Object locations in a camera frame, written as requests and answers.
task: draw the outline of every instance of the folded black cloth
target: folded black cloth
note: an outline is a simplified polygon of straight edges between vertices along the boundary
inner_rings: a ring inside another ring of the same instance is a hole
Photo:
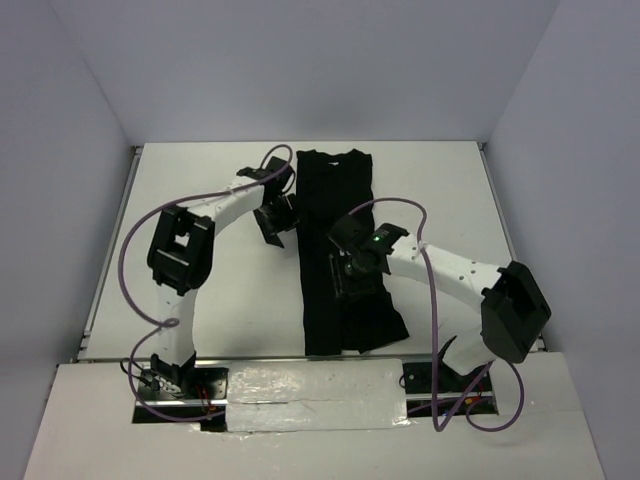
[[[376,274],[373,295],[354,303],[338,302],[329,254],[338,248],[327,238],[333,224],[352,208],[373,199],[371,155],[358,150],[329,155],[315,150],[297,152],[296,197],[300,223],[296,227],[300,281],[304,300],[306,355],[360,353],[409,337],[391,295]],[[372,207],[355,214],[372,231]]]

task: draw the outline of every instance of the white tabletop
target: white tabletop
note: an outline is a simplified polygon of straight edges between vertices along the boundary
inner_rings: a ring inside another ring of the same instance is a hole
[[[127,356],[150,330],[124,302],[116,261],[124,235],[153,207],[184,195],[225,187],[238,169],[257,166],[273,142],[147,144],[136,172],[116,255],[101,289],[86,351],[90,359]],[[429,212],[425,240],[487,263],[506,265],[511,257],[482,158],[474,142],[290,142],[294,150],[348,152],[373,156],[374,196],[401,196]],[[415,230],[419,213],[406,205],[381,204],[377,223],[389,221]],[[155,313],[156,292],[146,256],[157,220],[148,222],[128,252],[126,278],[136,301]],[[252,215],[245,215],[216,238],[214,265],[196,305],[195,343],[204,357],[304,355],[303,302],[295,233],[285,250],[266,245]],[[377,354],[430,351],[427,287],[385,277],[411,337]],[[459,301],[439,296],[442,341],[478,321]],[[140,356],[149,355],[143,348]]]
[[[63,365],[51,391],[26,480],[224,478],[277,480],[602,480],[589,428],[562,354],[534,353],[520,367],[527,401],[500,433],[454,417],[387,430],[202,433],[199,425],[131,423],[133,398],[114,363]],[[513,373],[491,372],[500,425],[513,413]]]

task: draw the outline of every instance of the purple cable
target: purple cable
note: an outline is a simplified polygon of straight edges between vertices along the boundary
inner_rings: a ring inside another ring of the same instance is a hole
[[[383,197],[383,198],[375,198],[373,200],[369,200],[368,202],[364,202],[361,205],[358,205],[357,207],[353,208],[349,212],[349,215],[353,215],[359,210],[362,210],[363,208],[366,208],[370,205],[373,205],[374,203],[379,203],[379,202],[406,203],[409,205],[413,205],[422,213],[422,219],[420,220],[420,224],[418,225],[416,238],[418,239],[420,254],[422,255],[424,264],[427,267],[427,277],[429,279],[429,296],[431,298],[431,358],[432,358],[431,360],[431,418],[433,421],[433,428],[436,430],[436,432],[442,432],[445,429],[445,427],[449,424],[449,422],[451,421],[454,415],[453,414],[447,415],[447,417],[444,419],[442,424],[438,422],[438,403],[439,403],[439,400],[438,400],[438,363],[439,363],[438,343],[439,342],[438,342],[438,306],[437,306],[437,298],[436,298],[437,293],[436,293],[435,275],[433,273],[433,266],[431,265],[431,260],[429,259],[429,255],[427,254],[426,248],[422,246],[422,231],[424,229],[425,224],[427,223],[427,210],[418,202],[409,200],[407,198]],[[462,394],[460,395],[456,403],[453,405],[453,407],[451,407],[451,409],[449,410],[450,412],[455,413],[458,411],[458,409],[460,408],[462,403],[465,401],[469,393],[471,393],[471,391],[475,388],[475,386],[487,374],[487,372],[491,368],[492,363],[493,362],[490,362],[487,365],[485,365],[484,368],[480,371],[480,373],[476,375],[476,377],[469,384],[469,386],[464,390],[464,392],[462,392]],[[469,424],[472,427],[478,428],[479,430],[486,431],[486,432],[499,432],[513,425],[518,419],[518,417],[520,416],[520,413],[522,412],[522,408],[524,407],[524,384],[522,382],[522,377],[520,376],[520,373],[517,371],[515,366],[513,366],[511,363],[509,363],[509,366],[516,374],[516,378],[518,380],[518,386],[520,389],[520,402],[518,404],[518,409],[516,410],[515,414],[513,415],[511,420],[509,420],[507,423],[499,427],[481,427],[480,425],[477,425],[476,423],[469,421]],[[470,408],[467,411],[467,420],[469,420],[469,410],[472,410],[472,409]]]
[[[268,175],[267,177],[263,178],[262,180],[258,180],[256,182],[251,182],[251,183],[248,183],[246,185],[242,185],[241,187],[231,188],[229,190],[222,190],[222,191],[219,191],[219,192],[201,193],[201,194],[198,194],[198,195],[188,195],[186,197],[177,198],[177,199],[172,200],[170,202],[164,203],[164,204],[154,208],[150,212],[146,213],[142,218],[140,218],[140,220],[138,220],[133,225],[133,227],[131,227],[131,230],[129,230],[129,233],[127,233],[127,235],[124,237],[124,241],[122,242],[122,247],[120,248],[120,254],[118,256],[118,283],[120,284],[120,290],[122,291],[122,295],[124,296],[124,299],[126,300],[127,304],[131,307],[131,309],[134,312],[136,312],[136,314],[138,314],[138,316],[141,317],[143,320],[145,320],[145,321],[149,322],[150,324],[154,325],[155,327],[157,327],[153,331],[151,331],[150,333],[148,333],[144,337],[142,337],[140,339],[140,341],[138,341],[138,343],[135,344],[135,346],[133,347],[133,350],[131,350],[131,355],[129,356],[129,359],[128,359],[129,360],[129,366],[127,368],[127,377],[129,379],[129,388],[131,388],[131,392],[133,393],[133,396],[140,403],[140,405],[142,405],[147,411],[149,411],[150,413],[152,413],[153,415],[155,415],[157,417],[160,417],[160,418],[162,418],[164,420],[168,420],[170,422],[199,422],[199,421],[202,421],[202,420],[209,420],[211,418],[217,417],[219,415],[224,414],[224,412],[217,412],[217,413],[213,413],[213,414],[202,415],[202,416],[199,416],[199,417],[191,417],[191,418],[173,417],[173,416],[170,416],[170,415],[165,415],[164,413],[159,412],[155,408],[151,407],[150,405],[148,405],[144,401],[144,399],[140,396],[140,394],[138,394],[138,391],[136,390],[135,384],[133,382],[134,375],[133,375],[132,360],[135,358],[135,354],[137,353],[138,349],[142,346],[142,344],[144,342],[146,342],[148,339],[150,339],[155,334],[160,332],[163,328],[176,327],[180,323],[180,320],[178,320],[177,318],[169,318],[169,319],[164,320],[164,321],[156,320],[153,317],[151,317],[150,315],[146,314],[134,302],[133,297],[131,296],[131,293],[129,292],[129,289],[127,288],[127,284],[126,284],[125,279],[124,279],[124,263],[125,263],[125,258],[126,258],[126,254],[127,254],[127,249],[129,248],[129,244],[131,243],[131,239],[136,234],[136,232],[140,229],[140,227],[147,222],[147,220],[149,220],[151,217],[153,217],[157,213],[160,213],[162,210],[164,210],[167,207],[176,205],[178,203],[192,202],[192,201],[195,201],[195,200],[204,200],[204,199],[207,199],[207,198],[224,197],[226,195],[231,195],[231,194],[236,193],[236,192],[241,192],[243,190],[247,190],[249,188],[255,187],[256,185],[262,185],[263,183],[266,183],[269,180],[277,177],[278,175],[283,173],[291,165],[291,162],[293,162],[293,149],[289,145],[279,144],[279,145],[276,145],[276,146],[272,147],[265,154],[264,158],[262,159],[262,162],[260,162],[260,166],[262,167],[263,165],[265,165],[267,163],[267,161],[269,160],[269,158],[271,157],[273,152],[275,152],[276,150],[278,150],[280,148],[284,148],[289,152],[289,159],[287,160],[286,165],[284,165],[279,170],[273,172],[271,175]]]

